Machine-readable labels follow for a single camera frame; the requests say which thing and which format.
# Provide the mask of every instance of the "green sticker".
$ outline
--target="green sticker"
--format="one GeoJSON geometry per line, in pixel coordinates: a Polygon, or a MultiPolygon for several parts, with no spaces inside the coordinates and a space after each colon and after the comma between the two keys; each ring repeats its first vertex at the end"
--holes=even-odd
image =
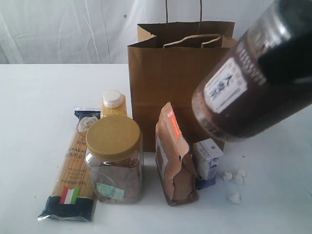
{"type": "Polygon", "coordinates": [[[106,196],[119,201],[123,199],[123,195],[125,193],[125,191],[122,189],[118,189],[116,187],[101,183],[97,183],[97,191],[102,196],[106,196]]]}

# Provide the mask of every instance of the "brown paper bag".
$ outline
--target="brown paper bag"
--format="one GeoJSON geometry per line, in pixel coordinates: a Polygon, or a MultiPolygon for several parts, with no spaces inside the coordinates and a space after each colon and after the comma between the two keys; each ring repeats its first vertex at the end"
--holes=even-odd
{"type": "Polygon", "coordinates": [[[156,125],[156,163],[167,203],[182,205],[198,200],[196,171],[189,145],[182,136],[171,104],[161,110],[156,125]]]}
{"type": "MultiPolygon", "coordinates": [[[[191,100],[196,87],[235,43],[233,22],[139,24],[139,43],[128,46],[133,119],[143,132],[144,150],[155,150],[155,125],[170,101],[189,144],[210,138],[196,121],[191,100]],[[210,37],[188,38],[192,35],[210,37]]],[[[224,143],[216,140],[220,148],[224,143]]]]}

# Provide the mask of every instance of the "white backdrop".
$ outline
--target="white backdrop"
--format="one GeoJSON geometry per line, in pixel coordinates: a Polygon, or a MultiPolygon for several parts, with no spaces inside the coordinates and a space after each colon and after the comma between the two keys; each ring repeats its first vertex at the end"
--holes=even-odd
{"type": "MultiPolygon", "coordinates": [[[[203,0],[203,20],[234,38],[273,0],[203,0]]],[[[168,0],[169,21],[198,21],[199,0],[168,0]]],[[[165,0],[0,0],[0,63],[127,63],[138,23],[165,22],[165,0]]]]}

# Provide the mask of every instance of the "plastic jar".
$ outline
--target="plastic jar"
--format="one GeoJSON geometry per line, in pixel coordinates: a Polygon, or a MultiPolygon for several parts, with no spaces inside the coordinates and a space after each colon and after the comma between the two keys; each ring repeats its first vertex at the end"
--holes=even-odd
{"type": "Polygon", "coordinates": [[[142,193],[142,133],[126,116],[109,116],[87,133],[85,161],[102,202],[133,203],[142,193]]]}
{"type": "Polygon", "coordinates": [[[118,90],[108,90],[102,97],[101,118],[113,115],[127,116],[126,96],[118,90]]]}

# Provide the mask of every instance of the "food package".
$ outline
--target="food package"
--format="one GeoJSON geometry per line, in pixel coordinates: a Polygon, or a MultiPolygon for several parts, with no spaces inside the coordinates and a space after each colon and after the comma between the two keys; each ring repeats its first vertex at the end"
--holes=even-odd
{"type": "Polygon", "coordinates": [[[171,104],[161,110],[156,125],[156,163],[168,205],[198,200],[195,167],[171,104]]]}
{"type": "Polygon", "coordinates": [[[222,150],[212,140],[207,139],[193,145],[193,162],[197,171],[196,189],[200,190],[215,184],[219,158],[222,150]]]}
{"type": "Polygon", "coordinates": [[[100,118],[100,111],[76,110],[79,118],[74,139],[65,155],[61,173],[38,220],[56,218],[92,221],[95,195],[84,161],[88,129],[100,118]]]}

